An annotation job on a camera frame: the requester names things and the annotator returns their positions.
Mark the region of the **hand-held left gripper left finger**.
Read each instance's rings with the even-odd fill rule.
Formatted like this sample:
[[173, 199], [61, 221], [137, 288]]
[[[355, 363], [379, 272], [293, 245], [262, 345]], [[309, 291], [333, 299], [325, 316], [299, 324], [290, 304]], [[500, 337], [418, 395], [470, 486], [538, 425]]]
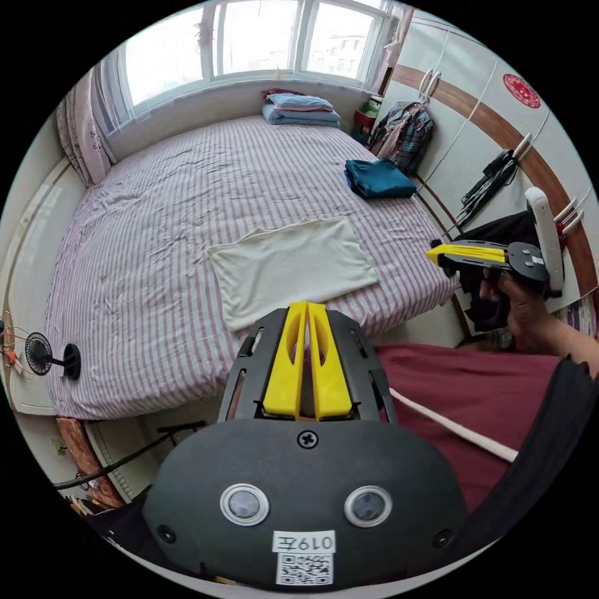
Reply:
[[300, 416], [308, 303], [291, 303], [273, 360], [263, 408], [270, 416]]

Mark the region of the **person's right hand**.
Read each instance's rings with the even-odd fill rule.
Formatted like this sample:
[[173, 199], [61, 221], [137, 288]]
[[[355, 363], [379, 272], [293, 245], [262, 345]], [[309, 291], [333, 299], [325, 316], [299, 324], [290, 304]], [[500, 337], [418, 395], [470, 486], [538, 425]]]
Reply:
[[484, 300], [499, 300], [505, 294], [510, 300], [507, 324], [522, 351], [552, 356], [567, 356], [569, 350], [563, 347], [562, 323], [552, 316], [545, 301], [527, 291], [506, 273], [502, 273], [496, 283], [490, 277], [498, 271], [484, 270], [484, 279], [479, 295]]

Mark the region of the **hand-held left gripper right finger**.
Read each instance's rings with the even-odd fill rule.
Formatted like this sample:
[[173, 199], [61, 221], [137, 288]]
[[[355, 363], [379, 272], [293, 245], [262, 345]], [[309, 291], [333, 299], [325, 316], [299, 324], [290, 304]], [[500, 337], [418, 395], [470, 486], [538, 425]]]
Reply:
[[348, 417], [352, 402], [325, 305], [308, 303], [308, 324], [316, 420]]

